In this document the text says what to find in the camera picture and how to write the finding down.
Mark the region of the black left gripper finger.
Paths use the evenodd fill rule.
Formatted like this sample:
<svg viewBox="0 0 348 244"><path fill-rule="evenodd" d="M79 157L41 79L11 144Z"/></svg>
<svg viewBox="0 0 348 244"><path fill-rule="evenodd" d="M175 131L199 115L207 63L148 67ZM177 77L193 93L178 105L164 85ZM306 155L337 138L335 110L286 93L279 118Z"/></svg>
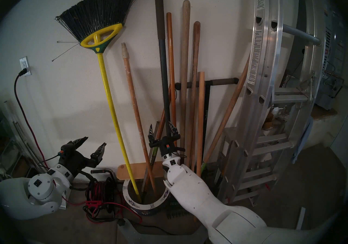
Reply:
<svg viewBox="0 0 348 244"><path fill-rule="evenodd" d="M79 138L76 139L74 141L69 141L68 143L64 144L63 146L61 146L61 150L66 150L68 148L73 148L74 150L76 150L77 148L79 148L86 140L88 139L88 137L83 137L83 138Z"/></svg>
<svg viewBox="0 0 348 244"><path fill-rule="evenodd" d="M93 163L100 163L102 161L106 145L107 144L104 142L94 153L91 154L91 161Z"/></svg>

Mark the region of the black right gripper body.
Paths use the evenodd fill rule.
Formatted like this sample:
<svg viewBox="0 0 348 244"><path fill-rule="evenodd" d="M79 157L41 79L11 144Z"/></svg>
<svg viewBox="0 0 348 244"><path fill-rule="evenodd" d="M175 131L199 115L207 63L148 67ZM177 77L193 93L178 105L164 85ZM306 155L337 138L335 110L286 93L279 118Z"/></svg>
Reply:
<svg viewBox="0 0 348 244"><path fill-rule="evenodd" d="M151 148L158 148L161 153L161 157L172 154L174 152L182 151L184 152L184 148L176 147L174 142L178 139L174 139L171 136L164 136L162 139L156 139L155 142L149 145Z"/></svg>

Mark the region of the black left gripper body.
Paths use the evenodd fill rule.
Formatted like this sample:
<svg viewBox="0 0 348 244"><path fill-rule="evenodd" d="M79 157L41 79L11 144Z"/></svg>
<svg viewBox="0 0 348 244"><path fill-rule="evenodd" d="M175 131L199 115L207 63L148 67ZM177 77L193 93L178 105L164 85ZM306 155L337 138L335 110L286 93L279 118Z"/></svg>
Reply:
<svg viewBox="0 0 348 244"><path fill-rule="evenodd" d="M78 172L86 167L96 168L99 165L99 163L93 163L91 158L86 158L77 149L74 150L73 148L60 150L58 164L63 165L73 176L77 176Z"/></svg>

